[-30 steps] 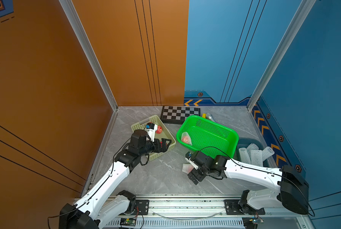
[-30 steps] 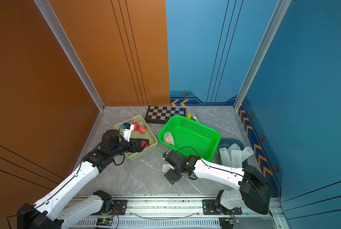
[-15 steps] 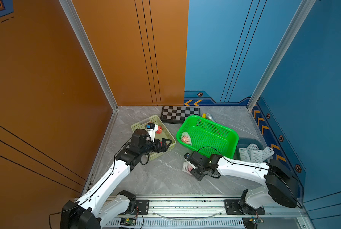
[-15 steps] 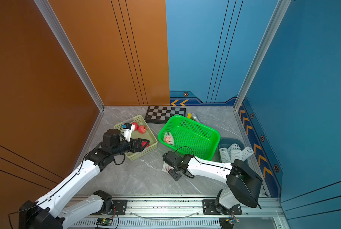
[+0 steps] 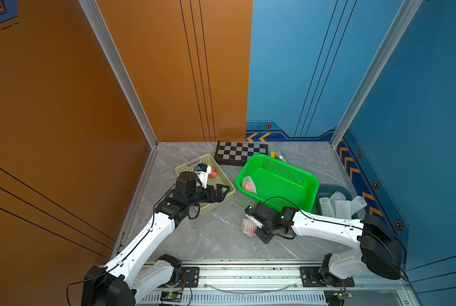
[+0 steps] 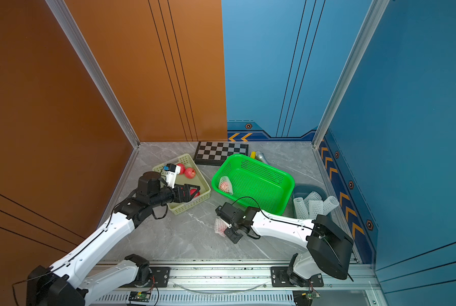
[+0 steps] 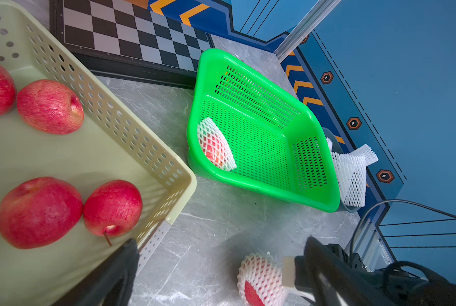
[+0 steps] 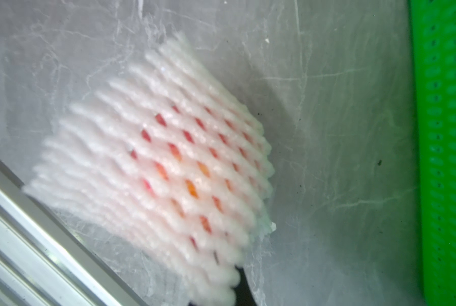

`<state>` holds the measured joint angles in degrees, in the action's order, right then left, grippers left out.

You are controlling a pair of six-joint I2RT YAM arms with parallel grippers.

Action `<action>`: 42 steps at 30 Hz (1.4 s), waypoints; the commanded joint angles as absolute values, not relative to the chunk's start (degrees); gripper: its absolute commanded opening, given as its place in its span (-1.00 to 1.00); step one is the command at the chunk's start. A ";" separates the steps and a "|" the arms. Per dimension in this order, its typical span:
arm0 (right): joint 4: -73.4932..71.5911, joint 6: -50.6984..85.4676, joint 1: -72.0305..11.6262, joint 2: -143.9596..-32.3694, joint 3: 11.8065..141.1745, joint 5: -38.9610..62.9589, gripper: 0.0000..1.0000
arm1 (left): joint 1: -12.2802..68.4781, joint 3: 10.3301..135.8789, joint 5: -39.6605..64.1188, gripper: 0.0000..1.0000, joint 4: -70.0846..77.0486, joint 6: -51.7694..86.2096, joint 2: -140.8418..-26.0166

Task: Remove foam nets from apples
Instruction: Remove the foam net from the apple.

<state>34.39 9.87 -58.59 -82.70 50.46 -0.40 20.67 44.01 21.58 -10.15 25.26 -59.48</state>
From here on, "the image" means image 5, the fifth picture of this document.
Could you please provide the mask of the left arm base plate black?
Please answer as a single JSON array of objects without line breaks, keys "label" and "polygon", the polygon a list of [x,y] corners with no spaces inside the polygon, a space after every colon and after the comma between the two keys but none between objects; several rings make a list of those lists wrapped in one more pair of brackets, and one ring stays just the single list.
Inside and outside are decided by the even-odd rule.
[{"label": "left arm base plate black", "polygon": [[182,260],[168,254],[160,256],[157,261],[166,261],[173,267],[171,278],[167,283],[161,284],[159,288],[179,288],[184,285],[184,281],[193,288],[198,287],[200,274],[198,266],[184,266]]}]

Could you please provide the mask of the white foam net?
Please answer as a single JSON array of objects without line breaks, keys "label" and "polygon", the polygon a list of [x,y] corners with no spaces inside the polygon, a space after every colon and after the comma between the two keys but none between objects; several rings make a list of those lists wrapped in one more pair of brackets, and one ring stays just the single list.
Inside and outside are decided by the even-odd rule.
[{"label": "white foam net", "polygon": [[335,216],[338,219],[352,219],[352,211],[349,200],[335,201]]},{"label": "white foam net", "polygon": [[367,206],[366,200],[362,196],[357,196],[350,201],[350,214],[357,214],[360,210]]},{"label": "white foam net", "polygon": [[325,217],[336,218],[335,208],[328,197],[319,199],[321,214]]},{"label": "white foam net", "polygon": [[334,204],[335,201],[346,201],[346,200],[347,200],[347,197],[340,191],[337,191],[330,196],[330,201],[332,204]]}]

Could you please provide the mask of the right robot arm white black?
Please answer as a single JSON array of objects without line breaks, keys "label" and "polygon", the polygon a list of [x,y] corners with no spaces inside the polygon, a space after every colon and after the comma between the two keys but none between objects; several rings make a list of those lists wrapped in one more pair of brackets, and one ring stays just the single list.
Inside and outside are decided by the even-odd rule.
[{"label": "right robot arm white black", "polygon": [[293,205],[276,210],[264,203],[248,206],[245,215],[256,226],[255,236],[265,244],[273,237],[317,237],[348,247],[340,254],[327,254],[317,271],[305,272],[312,283],[338,287],[352,282],[355,275],[369,272],[391,280],[405,277],[403,243],[374,215],[337,219],[303,212]]}]

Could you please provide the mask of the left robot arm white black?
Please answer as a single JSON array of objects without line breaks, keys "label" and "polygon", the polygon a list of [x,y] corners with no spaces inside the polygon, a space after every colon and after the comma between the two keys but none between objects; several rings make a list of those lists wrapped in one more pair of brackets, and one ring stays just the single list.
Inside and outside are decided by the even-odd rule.
[{"label": "left robot arm white black", "polygon": [[203,172],[182,172],[154,205],[149,222],[103,267],[93,266],[80,283],[82,305],[137,305],[161,285],[175,286],[182,276],[181,260],[163,255],[148,269],[143,266],[190,211],[203,203],[222,203],[231,186],[207,183]]}]

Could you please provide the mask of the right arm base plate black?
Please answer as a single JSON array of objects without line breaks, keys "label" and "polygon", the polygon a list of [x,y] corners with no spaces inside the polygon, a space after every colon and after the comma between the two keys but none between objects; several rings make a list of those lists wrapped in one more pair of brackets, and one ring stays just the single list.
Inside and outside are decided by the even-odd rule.
[{"label": "right arm base plate black", "polygon": [[316,266],[302,266],[299,268],[300,278],[304,288],[316,288],[316,287],[354,287],[354,279],[352,276],[346,279],[339,279],[330,273],[330,258],[331,253],[324,257],[322,265],[318,268]]}]

